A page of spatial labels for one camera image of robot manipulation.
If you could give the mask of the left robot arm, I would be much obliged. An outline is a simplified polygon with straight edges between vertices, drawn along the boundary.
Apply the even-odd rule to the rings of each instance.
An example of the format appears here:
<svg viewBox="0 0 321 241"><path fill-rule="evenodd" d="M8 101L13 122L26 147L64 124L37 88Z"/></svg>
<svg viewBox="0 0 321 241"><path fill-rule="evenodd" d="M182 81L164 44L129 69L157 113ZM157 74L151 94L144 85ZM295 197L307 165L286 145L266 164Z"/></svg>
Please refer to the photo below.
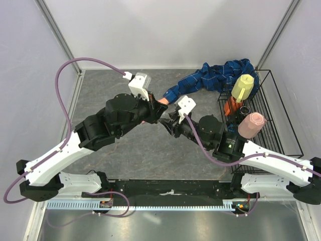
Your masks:
<svg viewBox="0 0 321 241"><path fill-rule="evenodd" d="M167 110L167 105L155 100L152 93L143 100L132 94L118 94L106 102L98 113L79 123L64 147L56 146L47 152L50 158L39 167L41 158L17 162L17 172L27 171L19 185L20 194L30 200L42 202L55 196L80 195L83 192L106 197L110 192L106 174L91 175L64 173L63 170L78 159L111 145L141 122L155 124Z"/></svg>

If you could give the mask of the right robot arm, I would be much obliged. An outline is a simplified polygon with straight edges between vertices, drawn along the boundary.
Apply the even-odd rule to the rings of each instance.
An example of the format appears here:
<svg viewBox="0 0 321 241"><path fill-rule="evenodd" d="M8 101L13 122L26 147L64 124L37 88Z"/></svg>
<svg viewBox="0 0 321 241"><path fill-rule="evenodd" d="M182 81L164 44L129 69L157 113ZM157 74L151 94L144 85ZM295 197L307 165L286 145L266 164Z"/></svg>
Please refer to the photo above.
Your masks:
<svg viewBox="0 0 321 241"><path fill-rule="evenodd" d="M159 122L175 138L185 136L201 147L214 164L229 167L238 164L266 171L266 175L235 174L230 184L234 197L244 194L271 193L292 195L298 201L320 204L320 158L304 160L290 157L247 140L225 130L224 123L213 115L203 116L198 122L191 114L169 113Z"/></svg>

